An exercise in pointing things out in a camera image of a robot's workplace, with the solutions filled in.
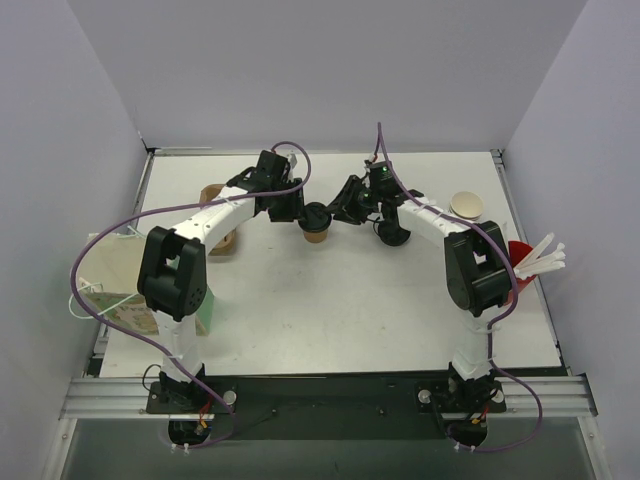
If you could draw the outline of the black plastic cup lid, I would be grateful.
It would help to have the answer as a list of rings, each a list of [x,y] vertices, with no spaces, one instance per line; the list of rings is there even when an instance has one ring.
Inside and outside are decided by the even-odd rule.
[[[310,202],[302,211],[298,225],[305,233],[321,233],[326,231],[332,222],[332,216],[321,202]]]

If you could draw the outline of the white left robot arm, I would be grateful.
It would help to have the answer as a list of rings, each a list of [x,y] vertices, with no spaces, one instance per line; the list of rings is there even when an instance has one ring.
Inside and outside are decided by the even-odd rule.
[[[207,298],[207,256],[242,223],[267,211],[274,221],[294,221],[304,203],[306,182],[293,175],[297,163],[264,150],[257,164],[227,181],[211,202],[170,228],[155,227],[146,243],[137,281],[151,310],[164,359],[162,375],[173,384],[169,398],[183,411],[204,402],[205,387],[195,380],[204,364],[198,354],[196,313]]]

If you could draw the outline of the brown paper coffee cup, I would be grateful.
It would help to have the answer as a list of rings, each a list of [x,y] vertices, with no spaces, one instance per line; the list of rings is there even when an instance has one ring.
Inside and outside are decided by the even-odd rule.
[[[329,229],[323,229],[318,231],[303,231],[303,236],[305,240],[312,244],[319,244],[324,242],[328,237]]]

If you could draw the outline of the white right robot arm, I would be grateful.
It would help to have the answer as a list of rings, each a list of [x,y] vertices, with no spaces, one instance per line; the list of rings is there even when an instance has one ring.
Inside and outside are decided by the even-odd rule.
[[[513,287],[500,227],[446,213],[421,192],[401,185],[386,161],[367,161],[365,175],[350,176],[327,211],[335,221],[353,225],[377,214],[377,235],[388,246],[401,246],[415,234],[443,247],[447,292],[471,315],[452,368],[463,380],[489,375],[496,323],[488,315],[507,303]]]

